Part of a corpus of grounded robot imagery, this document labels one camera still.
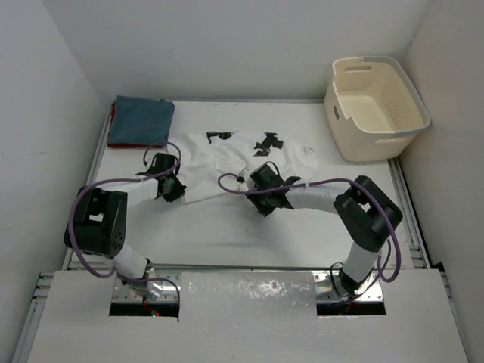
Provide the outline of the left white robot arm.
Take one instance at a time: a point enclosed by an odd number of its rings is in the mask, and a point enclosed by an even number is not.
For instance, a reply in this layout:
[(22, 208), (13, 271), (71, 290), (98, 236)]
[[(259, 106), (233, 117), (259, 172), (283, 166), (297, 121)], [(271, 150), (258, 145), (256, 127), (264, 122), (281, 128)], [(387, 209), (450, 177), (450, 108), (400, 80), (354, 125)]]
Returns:
[(158, 153), (146, 171), (128, 178), (97, 181), (79, 189), (71, 206), (64, 243), (96, 278), (118, 275), (146, 284), (150, 260), (126, 241), (128, 211), (149, 200), (173, 202), (186, 190), (177, 177), (181, 157)]

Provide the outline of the red t shirt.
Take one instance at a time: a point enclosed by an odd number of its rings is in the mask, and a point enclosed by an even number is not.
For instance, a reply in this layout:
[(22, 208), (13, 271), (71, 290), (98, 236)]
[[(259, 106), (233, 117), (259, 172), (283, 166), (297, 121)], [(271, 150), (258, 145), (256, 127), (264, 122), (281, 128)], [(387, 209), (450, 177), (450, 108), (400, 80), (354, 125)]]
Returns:
[(111, 148), (147, 147), (167, 138), (166, 118), (157, 111), (132, 105), (114, 104), (107, 146)]

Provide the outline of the blue t shirt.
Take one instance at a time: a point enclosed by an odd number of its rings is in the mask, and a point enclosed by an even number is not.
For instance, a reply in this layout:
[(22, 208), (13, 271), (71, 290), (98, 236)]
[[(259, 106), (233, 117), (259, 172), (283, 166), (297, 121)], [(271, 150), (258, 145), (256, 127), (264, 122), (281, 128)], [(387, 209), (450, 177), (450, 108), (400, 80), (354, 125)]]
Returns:
[(108, 147), (147, 147), (168, 140), (175, 112), (173, 102), (118, 95), (113, 105)]

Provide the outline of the white t shirt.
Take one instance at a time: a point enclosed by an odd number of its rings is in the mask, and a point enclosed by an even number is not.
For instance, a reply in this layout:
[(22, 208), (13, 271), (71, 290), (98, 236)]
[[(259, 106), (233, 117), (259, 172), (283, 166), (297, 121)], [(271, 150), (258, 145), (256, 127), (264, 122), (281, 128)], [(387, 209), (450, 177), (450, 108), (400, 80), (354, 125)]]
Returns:
[(238, 174), (270, 162), (282, 178), (308, 181), (319, 167), (312, 148), (277, 132), (184, 133), (170, 141), (181, 151), (178, 179), (187, 187), (181, 198), (184, 205), (223, 195), (217, 179), (225, 173)]

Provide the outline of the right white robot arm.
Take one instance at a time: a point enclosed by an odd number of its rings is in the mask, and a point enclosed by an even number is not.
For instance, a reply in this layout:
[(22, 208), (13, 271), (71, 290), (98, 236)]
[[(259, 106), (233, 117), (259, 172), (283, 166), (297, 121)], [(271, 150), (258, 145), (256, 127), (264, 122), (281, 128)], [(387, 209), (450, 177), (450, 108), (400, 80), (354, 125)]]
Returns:
[(367, 176), (360, 175), (347, 190), (330, 182), (298, 188), (298, 176), (282, 179), (267, 163), (240, 173), (250, 192), (247, 199), (263, 216), (276, 209), (313, 209), (340, 217), (353, 239), (346, 261), (338, 274), (335, 289), (345, 296), (356, 295), (370, 276), (384, 242), (389, 238), (387, 223), (398, 227), (401, 210)]

